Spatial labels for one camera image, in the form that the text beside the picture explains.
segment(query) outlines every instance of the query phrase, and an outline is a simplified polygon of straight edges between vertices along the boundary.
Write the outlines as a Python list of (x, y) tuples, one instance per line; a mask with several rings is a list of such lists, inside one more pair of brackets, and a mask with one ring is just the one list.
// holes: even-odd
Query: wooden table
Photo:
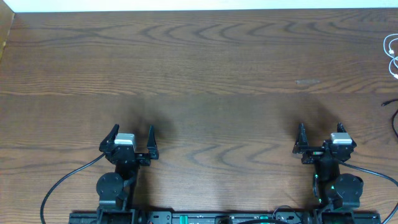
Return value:
[[(142, 148), (155, 125), (141, 205), (313, 205), (313, 167), (292, 154), (300, 122), (318, 146), (343, 122), (358, 143), (349, 163), (398, 178), (398, 105), (380, 106), (397, 97), (382, 50), (397, 29), (397, 9), (17, 14), (0, 64), (0, 222), (39, 223), (49, 188), (99, 156), (115, 123)], [(67, 179), (47, 223), (95, 210), (113, 169), (102, 159)], [(341, 170), (364, 180), (360, 210), (384, 219), (394, 184)]]

